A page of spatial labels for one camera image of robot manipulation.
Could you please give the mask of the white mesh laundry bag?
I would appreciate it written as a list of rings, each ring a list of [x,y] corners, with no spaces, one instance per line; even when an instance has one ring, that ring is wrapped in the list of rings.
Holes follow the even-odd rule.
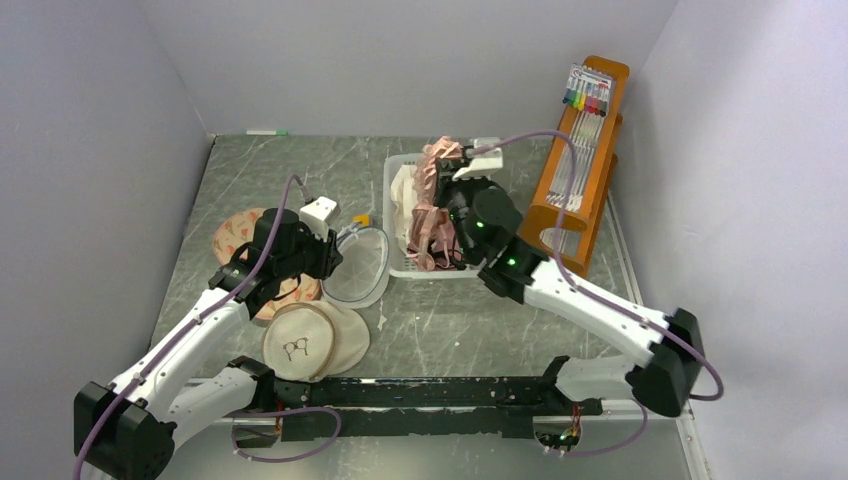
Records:
[[[346,232],[338,242],[342,263],[321,281],[322,298],[353,310],[376,303],[389,280],[389,238],[380,228],[367,226]]]

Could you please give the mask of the pink bra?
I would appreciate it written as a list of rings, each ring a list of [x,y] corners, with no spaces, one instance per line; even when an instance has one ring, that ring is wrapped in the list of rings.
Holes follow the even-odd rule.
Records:
[[[461,158],[461,144],[443,136],[422,149],[413,172],[417,202],[408,229],[407,257],[419,271],[464,269],[454,226],[445,208],[435,202],[441,160]]]

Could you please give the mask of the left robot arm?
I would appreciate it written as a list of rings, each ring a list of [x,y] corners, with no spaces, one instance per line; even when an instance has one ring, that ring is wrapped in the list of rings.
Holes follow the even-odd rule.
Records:
[[[337,214],[326,197],[298,211],[265,210],[251,240],[235,248],[158,344],[107,385],[90,382],[78,392],[74,478],[89,464],[114,479],[155,479],[179,445],[218,419],[279,411],[272,369],[249,357],[191,391],[184,386],[234,330],[279,297],[283,282],[330,276],[342,261],[330,226]]]

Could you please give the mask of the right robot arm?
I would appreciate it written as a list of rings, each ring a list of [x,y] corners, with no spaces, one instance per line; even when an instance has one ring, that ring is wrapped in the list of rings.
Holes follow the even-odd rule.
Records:
[[[618,351],[593,361],[555,361],[554,378],[539,389],[548,412],[601,398],[633,398],[665,417],[683,412],[705,359],[694,314],[646,308],[565,270],[518,236],[522,216],[490,179],[447,182],[437,187],[435,203],[447,210],[464,259],[493,294],[571,321]]]

